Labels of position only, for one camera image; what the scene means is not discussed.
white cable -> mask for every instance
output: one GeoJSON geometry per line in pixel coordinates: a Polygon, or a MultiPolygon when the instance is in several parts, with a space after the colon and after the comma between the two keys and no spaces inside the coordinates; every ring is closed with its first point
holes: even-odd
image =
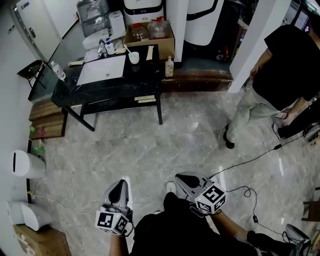
{"type": "Polygon", "coordinates": [[[90,216],[93,217],[93,218],[96,218],[96,217],[93,216],[91,213],[76,211],[76,210],[74,210],[74,209],[72,209],[72,208],[67,208],[67,207],[65,207],[64,205],[62,205],[61,203],[59,203],[57,200],[54,200],[54,199],[52,199],[52,198],[49,197],[49,196],[35,195],[35,194],[30,193],[30,192],[27,192],[27,193],[28,193],[29,195],[31,195],[32,197],[49,199],[49,200],[57,203],[58,205],[62,206],[64,209],[66,209],[66,210],[71,210],[71,211],[75,212],[76,214],[85,214],[85,215],[90,215],[90,216]]]}

white trash can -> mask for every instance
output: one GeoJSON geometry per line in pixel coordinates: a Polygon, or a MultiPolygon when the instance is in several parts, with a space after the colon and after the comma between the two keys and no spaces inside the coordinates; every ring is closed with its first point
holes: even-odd
{"type": "Polygon", "coordinates": [[[15,150],[11,158],[12,173],[26,179],[39,179],[46,174],[46,164],[40,158],[22,150],[15,150]]]}

black shirt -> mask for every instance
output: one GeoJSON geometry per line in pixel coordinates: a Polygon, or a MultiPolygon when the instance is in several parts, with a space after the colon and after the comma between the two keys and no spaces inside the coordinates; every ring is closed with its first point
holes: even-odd
{"type": "Polygon", "coordinates": [[[304,31],[284,25],[264,39],[271,59],[257,72],[253,89],[277,110],[320,91],[320,49],[304,31]]]}

smartphone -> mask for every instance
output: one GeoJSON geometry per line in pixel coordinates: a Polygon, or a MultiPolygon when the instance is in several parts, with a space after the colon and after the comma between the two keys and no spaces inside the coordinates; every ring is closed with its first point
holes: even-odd
{"type": "Polygon", "coordinates": [[[280,119],[286,119],[287,116],[288,116],[288,113],[285,113],[285,112],[280,112],[275,115],[276,118],[280,118],[280,119]]]}

cardboard box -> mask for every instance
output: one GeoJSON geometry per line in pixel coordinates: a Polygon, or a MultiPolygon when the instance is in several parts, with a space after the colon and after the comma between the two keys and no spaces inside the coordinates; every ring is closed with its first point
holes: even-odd
{"type": "MultiPolygon", "coordinates": [[[[148,29],[149,22],[142,22],[141,24],[148,29]]],[[[134,42],[132,37],[132,25],[130,25],[125,33],[124,43],[128,47],[158,45],[160,60],[167,60],[169,56],[171,56],[172,59],[175,58],[175,37],[172,33],[171,27],[168,38],[134,42]]]]}
{"type": "MultiPolygon", "coordinates": [[[[64,233],[46,226],[34,231],[26,225],[14,225],[17,236],[25,236],[25,241],[37,256],[71,256],[64,233]]],[[[19,240],[22,250],[27,253],[28,246],[19,240]]]]}

